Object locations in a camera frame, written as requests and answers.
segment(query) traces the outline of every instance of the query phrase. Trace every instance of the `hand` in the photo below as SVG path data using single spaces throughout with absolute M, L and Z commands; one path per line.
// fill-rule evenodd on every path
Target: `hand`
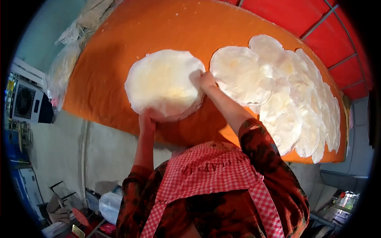
M 151 118 L 152 109 L 147 108 L 142 115 L 139 115 L 140 134 L 153 134 L 156 130 L 156 121 Z
M 217 87 L 216 79 L 211 72 L 205 72 L 200 77 L 195 78 L 194 84 L 202 88 L 205 92 L 207 92 L 209 88 Z

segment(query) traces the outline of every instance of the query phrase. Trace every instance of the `floral shirt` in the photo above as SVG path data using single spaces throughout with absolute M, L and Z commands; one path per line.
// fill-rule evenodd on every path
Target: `floral shirt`
M 309 221 L 309 204 L 294 173 L 280 158 L 273 139 L 261 122 L 252 118 L 239 129 L 243 153 L 264 176 L 286 237 L 299 237 Z M 214 147 L 223 147 L 212 142 Z M 139 237 L 155 204 L 168 161 L 154 171 L 133 166 L 123 181 L 123 200 L 117 237 Z M 266 237 L 247 190 L 234 190 L 178 199 L 165 208 L 156 237 L 179 237 L 194 223 L 201 237 Z

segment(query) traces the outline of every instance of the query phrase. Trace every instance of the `person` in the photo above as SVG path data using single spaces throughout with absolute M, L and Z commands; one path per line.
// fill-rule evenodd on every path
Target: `person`
M 200 86 L 239 137 L 241 148 L 207 142 L 154 170 L 155 121 L 139 116 L 131 173 L 123 181 L 117 237 L 299 237 L 309 204 L 263 124 L 218 88 Z

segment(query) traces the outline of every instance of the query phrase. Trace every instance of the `apron strap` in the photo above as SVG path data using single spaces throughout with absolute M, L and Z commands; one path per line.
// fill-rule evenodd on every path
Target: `apron strap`
M 278 211 L 263 181 L 254 188 L 249 188 L 249 193 L 262 220 L 267 237 L 284 238 Z
M 143 228 L 142 233 L 140 234 L 141 238 L 151 238 L 154 236 L 157 226 L 162 219 L 166 204 L 157 203 L 152 207 L 151 213 L 147 219 L 146 225 Z

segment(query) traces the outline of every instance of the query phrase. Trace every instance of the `apron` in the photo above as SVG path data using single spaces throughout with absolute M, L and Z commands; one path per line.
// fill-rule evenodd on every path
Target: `apron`
M 169 160 L 140 237 L 154 236 L 165 207 L 177 199 L 240 189 L 249 191 L 267 237 L 284 237 L 263 175 L 256 172 L 240 148 L 223 142 L 203 143 Z

